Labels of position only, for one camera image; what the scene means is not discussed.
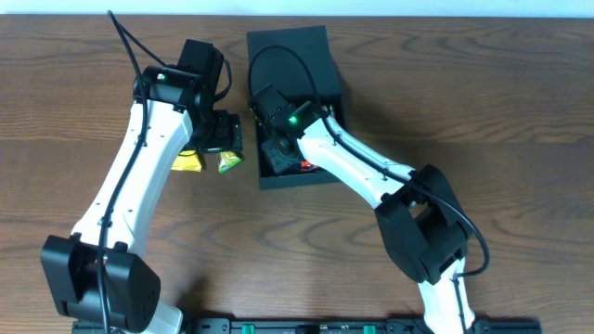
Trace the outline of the red Pringles can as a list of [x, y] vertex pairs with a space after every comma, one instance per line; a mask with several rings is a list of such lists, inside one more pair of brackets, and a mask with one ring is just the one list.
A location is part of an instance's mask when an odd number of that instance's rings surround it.
[[301, 161], [298, 167], [299, 173], [311, 173], [313, 171], [319, 170], [320, 167], [312, 164], [310, 161]]

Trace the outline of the green snack packet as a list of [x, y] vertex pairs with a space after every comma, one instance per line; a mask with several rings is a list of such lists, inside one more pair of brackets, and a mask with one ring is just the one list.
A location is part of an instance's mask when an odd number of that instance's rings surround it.
[[241, 162], [242, 157], [239, 153], [234, 151], [220, 152], [218, 154], [218, 172], [226, 173]]

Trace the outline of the yellow snack packet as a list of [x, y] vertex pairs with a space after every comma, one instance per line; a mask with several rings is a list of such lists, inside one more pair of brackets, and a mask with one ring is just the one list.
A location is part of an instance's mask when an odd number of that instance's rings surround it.
[[183, 150], [175, 158], [172, 171], [196, 172], [202, 171], [200, 154], [196, 150]]

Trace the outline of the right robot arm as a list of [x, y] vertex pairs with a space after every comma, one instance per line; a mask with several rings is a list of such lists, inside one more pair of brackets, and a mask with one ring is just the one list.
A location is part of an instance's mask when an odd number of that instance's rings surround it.
[[310, 162], [333, 174], [373, 209], [384, 248], [416, 282], [423, 320], [434, 333], [466, 333], [475, 315], [464, 284], [468, 241], [475, 227], [437, 168], [417, 171], [382, 156], [346, 132], [329, 112], [296, 106], [268, 84], [250, 108], [272, 141], [269, 159]]

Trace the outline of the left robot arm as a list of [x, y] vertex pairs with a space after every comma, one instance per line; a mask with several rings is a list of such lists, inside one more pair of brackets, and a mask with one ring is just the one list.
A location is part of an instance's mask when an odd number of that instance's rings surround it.
[[212, 44], [188, 39], [175, 64], [134, 82], [130, 122], [92, 205], [67, 238], [50, 236], [41, 264], [57, 312], [108, 333], [179, 333], [183, 313], [163, 301], [145, 263], [152, 216], [184, 150], [239, 153], [239, 116], [214, 109], [230, 68]]

